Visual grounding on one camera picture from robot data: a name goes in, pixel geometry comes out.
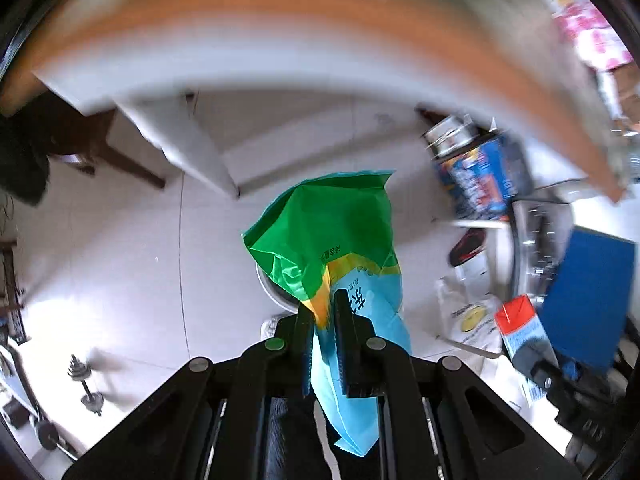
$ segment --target green plastic bag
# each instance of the green plastic bag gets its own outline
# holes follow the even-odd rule
[[[364,456],[378,439],[376,399],[342,394],[330,298],[347,290],[354,314],[368,317],[376,335],[410,352],[398,316],[402,279],[393,248],[390,172],[335,173],[305,180],[280,195],[244,234],[264,272],[316,316],[311,383],[341,439]]]

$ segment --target wooden chair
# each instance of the wooden chair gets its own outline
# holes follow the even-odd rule
[[[30,136],[34,146],[52,158],[94,176],[99,160],[141,178],[158,189],[164,178],[153,174],[107,144],[115,110],[84,116],[53,92],[45,92],[15,114],[15,128]]]

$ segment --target plastic bag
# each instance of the plastic bag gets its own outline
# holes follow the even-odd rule
[[[354,313],[410,353],[398,316],[402,279],[384,189],[390,176],[369,171],[305,180],[274,200],[243,235],[262,270],[315,314],[311,384],[341,436],[336,445],[358,456],[378,439],[376,399],[342,394],[329,298],[346,289]]]
[[[436,293],[442,315],[440,337],[450,344],[489,359],[502,351],[502,337],[494,320],[500,300],[487,294],[469,301],[463,283],[452,276],[436,281]]]

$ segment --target shoe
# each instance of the shoe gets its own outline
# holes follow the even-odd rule
[[[472,227],[449,253],[449,265],[457,267],[469,261],[480,251],[484,250],[486,242],[486,229]]]
[[[278,314],[277,316],[271,316],[269,319],[265,320],[260,327],[260,341],[264,341],[265,339],[275,336],[278,322],[286,316],[290,316],[290,314]]]

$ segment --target snack package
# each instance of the snack package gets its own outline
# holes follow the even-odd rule
[[[342,394],[330,298],[347,290],[351,309],[376,335],[408,353],[398,316],[402,278],[393,248],[390,172],[334,173],[305,180],[280,195],[244,235],[264,272],[316,318],[311,384],[340,434],[336,445],[364,456],[378,439],[377,400]]]
[[[509,199],[517,193],[506,172],[499,137],[491,137],[464,153],[435,161],[438,176],[454,200],[456,218],[504,218]]]
[[[513,358],[518,349],[527,342],[535,341],[539,347],[542,346],[544,349],[545,358],[558,366],[558,359],[551,346],[551,341],[549,341],[545,328],[528,296],[517,296],[511,301],[507,301],[496,312],[495,322],[502,334],[509,357]],[[536,383],[522,374],[520,377],[522,378],[522,390],[529,406],[546,396],[546,392]]]

